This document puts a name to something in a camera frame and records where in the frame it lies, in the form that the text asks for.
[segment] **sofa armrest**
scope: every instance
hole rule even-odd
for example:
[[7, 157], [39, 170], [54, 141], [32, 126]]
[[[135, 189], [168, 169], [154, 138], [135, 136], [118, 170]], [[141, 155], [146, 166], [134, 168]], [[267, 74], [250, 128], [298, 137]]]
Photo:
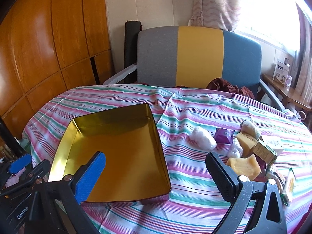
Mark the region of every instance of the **sofa armrest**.
[[103, 85], [106, 84], [115, 84], [123, 80], [127, 75], [134, 72], [136, 70], [136, 64], [132, 64], [129, 67], [123, 69], [122, 71], [118, 72], [117, 74], [113, 75], [111, 78], [107, 79]]
[[282, 102], [278, 99], [278, 97], [271, 91], [271, 89], [262, 81], [260, 80], [259, 83], [260, 88], [265, 92], [266, 95], [271, 99], [271, 101], [275, 104], [278, 110], [285, 111], [286, 108], [283, 106]]

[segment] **striped tablecloth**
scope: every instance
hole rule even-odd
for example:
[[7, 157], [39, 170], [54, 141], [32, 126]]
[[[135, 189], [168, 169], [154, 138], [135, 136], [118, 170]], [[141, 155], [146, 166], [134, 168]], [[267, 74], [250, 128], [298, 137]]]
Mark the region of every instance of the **striped tablecloth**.
[[[31, 142], [33, 164], [52, 162], [62, 135], [74, 117], [139, 103], [148, 103], [160, 134], [172, 191], [163, 203], [108, 208], [84, 205], [100, 233], [211, 233], [229, 207], [205, 167], [206, 152], [189, 139], [200, 125], [212, 135], [216, 128], [234, 129], [252, 120], [264, 135], [279, 136], [285, 146], [276, 166], [283, 175], [293, 168], [294, 200], [285, 208], [287, 232], [299, 224], [312, 203], [312, 136], [292, 113], [282, 113], [249, 98], [211, 90], [169, 89], [144, 85], [88, 86], [69, 90], [43, 106], [28, 122], [23, 137]], [[227, 145], [217, 154], [227, 160]], [[242, 233], [252, 212], [237, 230]]]

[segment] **wooden cabinet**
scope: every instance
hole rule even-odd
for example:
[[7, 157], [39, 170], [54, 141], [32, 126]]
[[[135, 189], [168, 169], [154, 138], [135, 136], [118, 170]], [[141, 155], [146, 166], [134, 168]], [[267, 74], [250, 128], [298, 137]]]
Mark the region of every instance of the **wooden cabinet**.
[[0, 115], [20, 137], [66, 90], [113, 75], [105, 0], [17, 0], [0, 25]]

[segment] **blue gripper pad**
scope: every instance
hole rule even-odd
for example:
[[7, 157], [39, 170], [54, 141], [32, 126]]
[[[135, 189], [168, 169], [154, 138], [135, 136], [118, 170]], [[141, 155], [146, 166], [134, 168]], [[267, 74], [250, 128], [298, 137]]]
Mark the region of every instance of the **blue gripper pad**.
[[16, 174], [21, 169], [23, 169], [26, 165], [30, 164], [31, 162], [32, 162], [32, 156], [30, 154], [23, 155], [19, 159], [11, 163], [8, 171], [11, 174]]
[[104, 153], [100, 153], [94, 161], [89, 165], [81, 179], [76, 184], [75, 198], [80, 204], [82, 201], [86, 201], [91, 193], [94, 185], [99, 179], [102, 171], [105, 168], [106, 157]]

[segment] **wooden side table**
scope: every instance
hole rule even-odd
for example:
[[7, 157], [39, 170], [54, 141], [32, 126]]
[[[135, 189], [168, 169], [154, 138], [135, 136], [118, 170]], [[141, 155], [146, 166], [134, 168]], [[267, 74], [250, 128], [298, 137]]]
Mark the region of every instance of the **wooden side table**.
[[[282, 104], [286, 107], [288, 103], [293, 103], [295, 106], [304, 109], [308, 113], [312, 111], [312, 106], [308, 103], [298, 92], [294, 89], [276, 82], [272, 79], [272, 76], [262, 74], [262, 80], [265, 84], [273, 86], [277, 92], [282, 95]], [[257, 95], [257, 100], [260, 101], [264, 96], [264, 92], [261, 90]]]

